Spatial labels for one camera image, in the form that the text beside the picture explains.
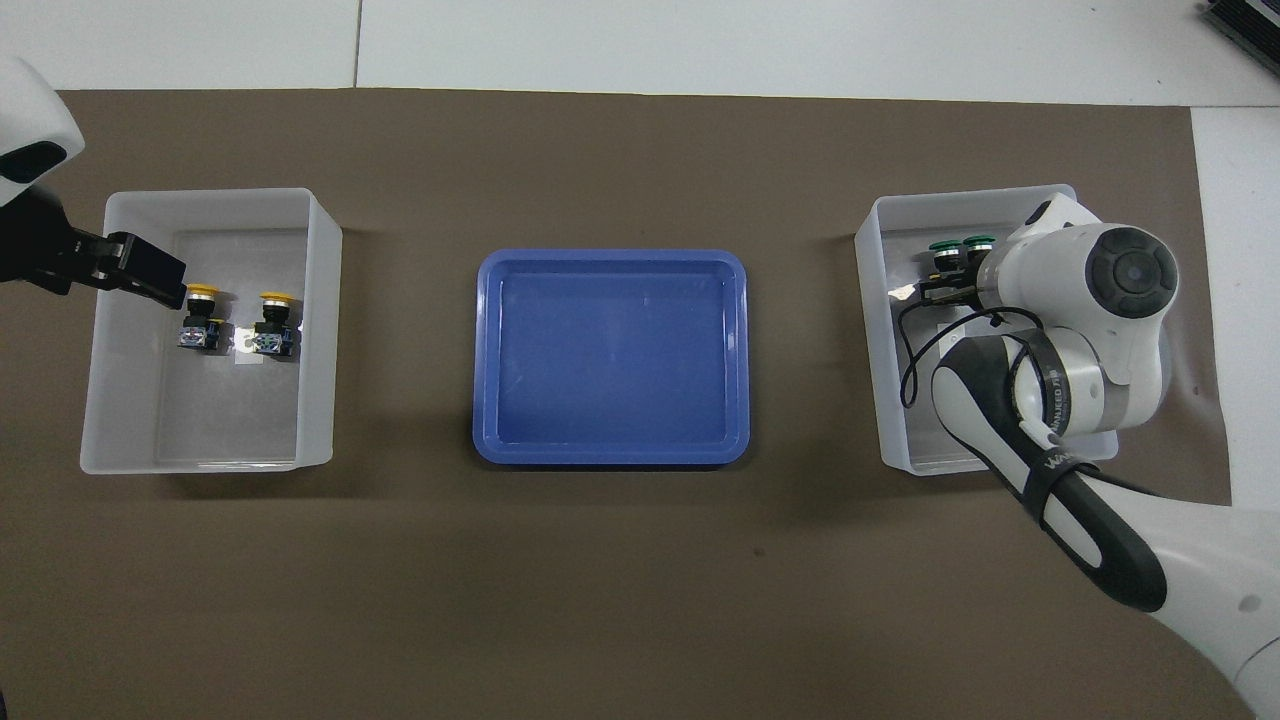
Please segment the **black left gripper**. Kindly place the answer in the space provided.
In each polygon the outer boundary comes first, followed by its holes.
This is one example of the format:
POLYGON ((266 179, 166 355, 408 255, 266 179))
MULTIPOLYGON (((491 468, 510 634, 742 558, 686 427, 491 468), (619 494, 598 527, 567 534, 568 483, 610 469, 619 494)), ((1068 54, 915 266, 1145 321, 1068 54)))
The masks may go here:
POLYGON ((179 258, 129 232, 102 238, 73 227, 47 190, 26 190, 1 210, 1 282, 23 281, 65 296, 73 284, 127 291, 164 307, 186 301, 179 258))

